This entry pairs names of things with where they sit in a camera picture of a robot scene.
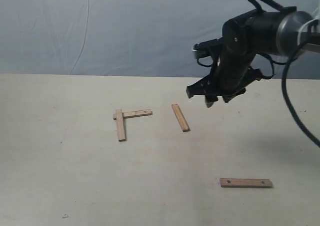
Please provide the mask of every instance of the beige tabletop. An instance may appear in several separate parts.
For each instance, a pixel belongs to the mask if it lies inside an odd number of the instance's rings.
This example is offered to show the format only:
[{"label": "beige tabletop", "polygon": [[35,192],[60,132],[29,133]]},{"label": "beige tabletop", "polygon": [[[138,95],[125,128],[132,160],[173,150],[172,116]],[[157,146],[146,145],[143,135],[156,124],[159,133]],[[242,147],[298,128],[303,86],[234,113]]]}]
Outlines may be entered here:
[{"label": "beige tabletop", "polygon": [[[187,98],[196,81],[0,75],[0,225],[319,226],[320,149],[294,123],[280,80],[209,109]],[[288,82],[318,137],[319,90],[320,81]],[[116,109],[153,115],[125,120],[118,142]],[[223,189],[219,178],[274,188]]]}]

